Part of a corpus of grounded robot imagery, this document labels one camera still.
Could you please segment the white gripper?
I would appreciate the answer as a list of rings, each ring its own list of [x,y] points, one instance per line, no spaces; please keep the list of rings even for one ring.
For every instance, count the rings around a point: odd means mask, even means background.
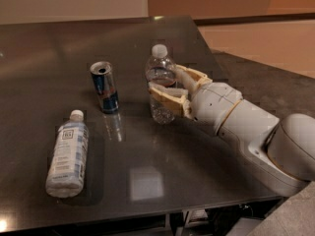
[[[150,95],[174,115],[193,118],[201,130],[215,136],[243,99],[242,93],[228,84],[212,83],[205,73],[181,65],[175,66],[175,75],[184,88],[166,88],[149,82]]]

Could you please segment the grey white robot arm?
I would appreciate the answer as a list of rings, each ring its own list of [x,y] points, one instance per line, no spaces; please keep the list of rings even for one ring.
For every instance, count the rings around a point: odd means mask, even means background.
[[[295,113],[280,119],[198,70],[177,65],[174,73],[181,88],[150,82],[150,95],[173,114],[225,141],[268,189],[291,197],[315,181],[314,118]]]

